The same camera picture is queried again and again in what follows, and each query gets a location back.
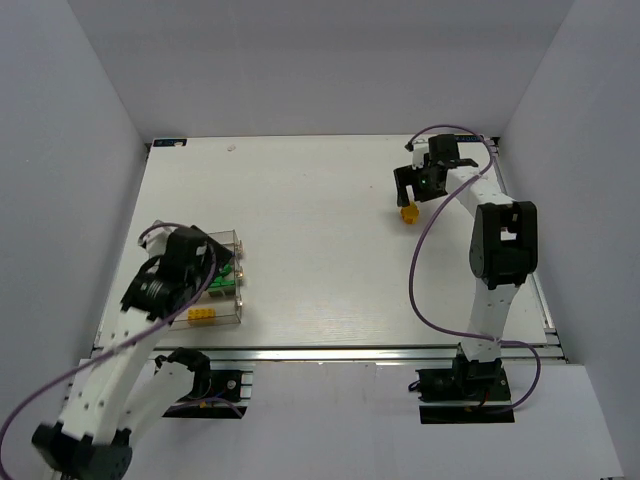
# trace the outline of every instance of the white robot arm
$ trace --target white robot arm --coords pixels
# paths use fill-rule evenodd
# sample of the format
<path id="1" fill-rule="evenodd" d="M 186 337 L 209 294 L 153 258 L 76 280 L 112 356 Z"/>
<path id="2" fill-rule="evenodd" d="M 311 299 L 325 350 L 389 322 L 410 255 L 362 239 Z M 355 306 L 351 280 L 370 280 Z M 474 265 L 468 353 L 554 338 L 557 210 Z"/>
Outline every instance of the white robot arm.
<path id="1" fill-rule="evenodd" d="M 504 376 L 499 340 L 515 295 L 537 266 L 537 211 L 485 177 L 460 191 L 481 171 L 473 160 L 460 158 L 455 135 L 430 137 L 428 146 L 413 147 L 412 155 L 411 165 L 394 170 L 398 206 L 410 206 L 409 186 L 417 202 L 458 191 L 456 199 L 474 217 L 469 263 L 476 291 L 467 333 L 495 340 L 465 337 L 452 369 L 431 384 L 420 382 L 423 398 L 430 398 L 431 388 L 439 390 L 437 400 L 460 400 L 491 390 Z"/>
<path id="2" fill-rule="evenodd" d="M 106 351 L 114 355 L 91 370 L 87 382 L 55 425 L 41 424 L 32 443 L 54 469 L 78 480 L 121 479 L 132 448 L 178 399 L 209 388 L 209 358 L 177 349 L 145 386 L 129 398 L 158 340 L 170 328 L 163 319 L 201 291 L 212 268 L 217 274 L 232 253 L 196 227 L 156 231 L 143 239 L 150 258 L 122 298 Z M 154 325 L 156 331 L 145 335 Z M 120 349 L 124 341 L 139 338 Z"/>

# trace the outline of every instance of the white wall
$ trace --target white wall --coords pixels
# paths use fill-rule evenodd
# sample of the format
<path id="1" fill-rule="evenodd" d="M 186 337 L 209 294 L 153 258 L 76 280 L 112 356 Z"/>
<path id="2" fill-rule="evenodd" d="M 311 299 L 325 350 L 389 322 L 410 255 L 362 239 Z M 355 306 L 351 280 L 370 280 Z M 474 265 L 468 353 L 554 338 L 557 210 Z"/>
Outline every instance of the white wall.
<path id="1" fill-rule="evenodd" d="M 153 136 L 501 134 L 573 0 L 70 0 Z"/>
<path id="2" fill-rule="evenodd" d="M 0 417 L 90 351 L 144 148 L 64 0 L 0 6 Z M 62 389 L 19 417 L 3 459 L 41 478 L 30 438 Z"/>
<path id="3" fill-rule="evenodd" d="M 540 275 L 628 478 L 640 478 L 640 3 L 578 0 L 502 141 L 539 208 Z"/>

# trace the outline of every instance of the yellow block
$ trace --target yellow block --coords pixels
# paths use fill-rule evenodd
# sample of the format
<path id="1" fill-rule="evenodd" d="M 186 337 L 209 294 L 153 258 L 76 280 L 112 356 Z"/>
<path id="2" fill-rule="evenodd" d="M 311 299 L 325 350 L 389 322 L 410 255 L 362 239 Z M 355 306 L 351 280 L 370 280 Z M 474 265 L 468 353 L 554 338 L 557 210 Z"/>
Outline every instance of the yellow block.
<path id="1" fill-rule="evenodd" d="M 400 209 L 400 215 L 402 216 L 402 220 L 404 223 L 408 223 L 409 225 L 413 225 L 418 221 L 418 217 L 420 216 L 420 210 L 418 206 L 411 202 L 408 207 L 402 207 Z"/>
<path id="2" fill-rule="evenodd" d="M 187 323 L 190 327 L 215 325 L 215 308 L 190 308 L 187 312 Z"/>

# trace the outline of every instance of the white platform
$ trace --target white platform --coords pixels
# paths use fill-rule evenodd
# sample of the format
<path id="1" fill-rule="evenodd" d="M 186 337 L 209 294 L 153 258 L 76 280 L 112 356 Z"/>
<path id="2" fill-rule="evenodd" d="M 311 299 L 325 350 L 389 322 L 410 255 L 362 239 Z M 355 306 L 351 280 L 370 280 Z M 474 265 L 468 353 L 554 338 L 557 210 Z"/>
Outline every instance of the white platform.
<path id="1" fill-rule="evenodd" d="M 521 395 L 532 366 L 507 366 Z M 545 366 L 514 424 L 421 425 L 413 367 L 261 363 L 242 420 L 162 419 L 140 480 L 569 480 L 621 475 L 584 367 Z"/>
<path id="2" fill-rule="evenodd" d="M 396 208 L 393 169 L 411 162 L 406 136 L 189 139 L 152 148 L 127 243 L 103 316 L 102 342 L 146 259 L 136 238 L 153 221 L 235 229 L 244 242 L 241 325 L 172 332 L 159 346 L 296 347 L 451 345 L 409 305 L 411 255 L 437 201 L 418 225 Z M 481 144 L 463 157 L 488 161 Z M 418 303 L 432 321 L 465 330 L 474 294 L 473 220 L 453 202 L 425 242 Z M 505 338 L 544 343 L 531 285 L 512 306 Z"/>

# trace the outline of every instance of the clear plastic box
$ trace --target clear plastic box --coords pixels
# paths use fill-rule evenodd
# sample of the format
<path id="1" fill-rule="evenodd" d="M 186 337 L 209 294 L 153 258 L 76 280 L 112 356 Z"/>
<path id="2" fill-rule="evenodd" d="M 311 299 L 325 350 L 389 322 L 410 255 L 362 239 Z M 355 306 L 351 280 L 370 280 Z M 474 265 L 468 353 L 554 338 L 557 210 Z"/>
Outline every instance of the clear plastic box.
<path id="1" fill-rule="evenodd" d="M 233 257 L 225 266 L 222 275 L 214 279 L 200 299 L 175 319 L 171 330 L 240 323 L 240 287 L 244 277 L 240 266 L 242 242 L 238 240 L 235 230 L 210 233 L 209 236 L 231 250 Z"/>

